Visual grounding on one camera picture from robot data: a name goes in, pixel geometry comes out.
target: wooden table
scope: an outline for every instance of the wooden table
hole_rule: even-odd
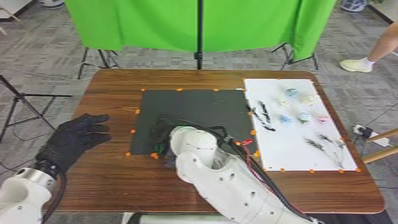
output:
[[[76,109],[110,114],[111,142],[90,150],[69,171],[60,211],[213,212],[195,189],[149,156],[129,151],[140,89],[234,89],[241,78],[310,79],[346,139],[362,172],[268,172],[280,191],[305,213],[378,213],[383,199],[314,76],[295,71],[101,70]]]

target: person's leg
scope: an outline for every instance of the person's leg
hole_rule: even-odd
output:
[[[369,52],[369,61],[376,62],[398,47],[398,22],[389,26],[382,38],[378,39],[376,46]]]
[[[383,32],[369,56],[358,60],[344,60],[339,65],[350,72],[371,72],[374,62],[392,53],[398,48],[398,22],[394,22]]]

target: chair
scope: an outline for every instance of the chair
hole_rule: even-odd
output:
[[[21,20],[19,20],[17,17],[16,17],[16,15],[10,13],[10,11],[5,9],[5,7],[3,7],[1,5],[0,5],[0,10],[3,10],[5,13],[8,14],[10,18],[12,18],[17,22],[21,22]],[[1,32],[1,34],[7,36],[7,32],[5,32],[5,30],[3,30],[1,27],[0,27],[0,32]]]

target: black mat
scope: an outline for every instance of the black mat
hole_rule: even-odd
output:
[[[309,214],[325,224],[392,224],[387,212],[374,215]]]
[[[135,123],[131,154],[151,154],[147,134],[158,117],[184,119],[200,126],[223,126],[238,141],[250,138],[252,122],[247,115],[245,94],[238,90],[145,91],[142,95],[140,115]],[[255,151],[255,142],[248,146]]]

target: paper with drawings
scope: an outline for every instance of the paper with drawings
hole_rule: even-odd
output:
[[[264,169],[355,170],[312,81],[245,79],[245,90]]]

